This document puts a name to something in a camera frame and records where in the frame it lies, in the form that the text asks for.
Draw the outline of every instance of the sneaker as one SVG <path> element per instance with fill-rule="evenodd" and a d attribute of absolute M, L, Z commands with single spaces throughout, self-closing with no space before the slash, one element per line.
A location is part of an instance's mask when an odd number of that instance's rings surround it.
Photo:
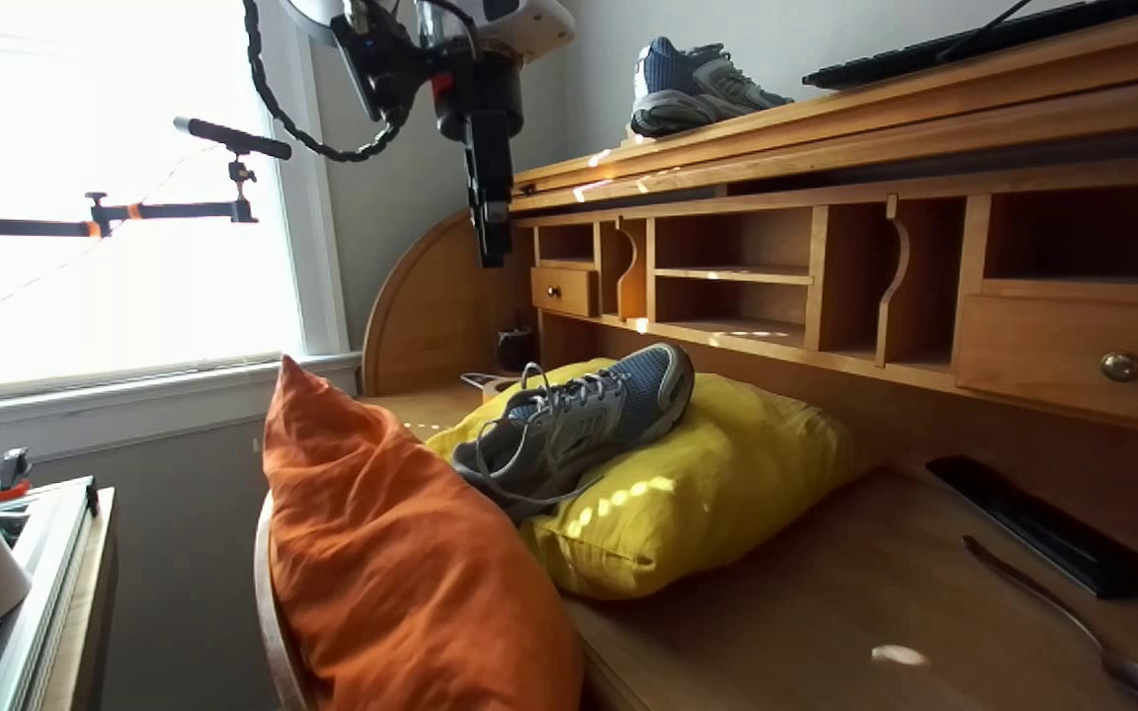
<path fill-rule="evenodd" d="M 559 385 L 528 362 L 503 418 L 455 446 L 455 469 L 525 522 L 575 494 L 584 469 L 668 433 L 690 401 L 690 381 L 696 368 L 676 344 L 649 344 Z"/>
<path fill-rule="evenodd" d="M 661 136 L 782 101 L 790 99 L 746 78 L 721 42 L 676 51 L 676 42 L 661 34 L 640 51 L 632 130 Z"/>

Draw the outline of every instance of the orange pillow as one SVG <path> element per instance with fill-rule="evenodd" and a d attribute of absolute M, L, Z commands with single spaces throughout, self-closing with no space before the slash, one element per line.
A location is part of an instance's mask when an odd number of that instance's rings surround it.
<path fill-rule="evenodd" d="M 260 464 L 280 624 L 317 706 L 575 706 L 558 589 L 389 409 L 280 360 Z"/>

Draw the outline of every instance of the wooden desk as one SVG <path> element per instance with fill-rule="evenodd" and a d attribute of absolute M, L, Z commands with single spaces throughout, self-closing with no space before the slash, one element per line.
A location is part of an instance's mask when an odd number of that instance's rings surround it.
<path fill-rule="evenodd" d="M 525 171 L 513 223 L 543 362 L 637 331 L 1138 426 L 1138 15 Z"/>
<path fill-rule="evenodd" d="M 383 396 L 416 433 L 464 385 Z M 1104 602 L 916 469 L 878 469 L 746 559 L 640 602 L 563 600 L 592 706 L 1086 706 L 1131 704 L 1083 637 L 996 581 L 962 537 L 1056 589 L 1138 655 L 1138 600 Z"/>

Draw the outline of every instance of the wooden drawer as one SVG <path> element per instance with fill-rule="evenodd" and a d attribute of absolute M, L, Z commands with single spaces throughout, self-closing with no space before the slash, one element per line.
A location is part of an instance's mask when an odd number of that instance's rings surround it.
<path fill-rule="evenodd" d="M 954 377 L 971 390 L 1138 418 L 1138 304 L 966 297 Z"/>
<path fill-rule="evenodd" d="M 534 309 L 563 315 L 595 315 L 595 272 L 582 265 L 534 265 Z"/>

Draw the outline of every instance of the cable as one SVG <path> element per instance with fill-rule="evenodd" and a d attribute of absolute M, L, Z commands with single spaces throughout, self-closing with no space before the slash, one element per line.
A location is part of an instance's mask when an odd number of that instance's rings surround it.
<path fill-rule="evenodd" d="M 463 23 L 463 31 L 464 31 L 464 51 L 472 59 L 480 59 L 476 23 L 459 3 L 450 3 L 450 0 L 422 0 L 422 3 L 442 7 L 445 15 L 455 15 Z"/>
<path fill-rule="evenodd" d="M 308 151 L 331 156 L 331 160 L 367 160 L 376 156 L 388 142 L 395 142 L 395 132 L 401 130 L 408 118 L 388 121 L 370 142 L 355 146 L 355 151 L 335 151 L 318 136 L 312 136 L 308 130 L 300 130 L 292 121 L 292 115 L 280 106 L 280 99 L 272 94 L 267 78 L 263 78 L 263 61 L 260 61 L 260 19 L 256 19 L 256 0 L 243 0 L 243 31 L 248 31 L 248 71 L 252 71 L 252 86 L 263 101 L 263 111 Z"/>
<path fill-rule="evenodd" d="M 953 59 L 961 53 L 962 47 L 971 47 L 975 39 L 991 34 L 998 23 L 1007 23 L 1018 7 L 1025 7 L 1031 0 L 1014 0 L 1007 13 L 998 13 L 996 19 L 987 19 L 983 28 L 975 28 L 971 34 L 948 42 L 942 51 L 936 51 L 936 59 Z"/>

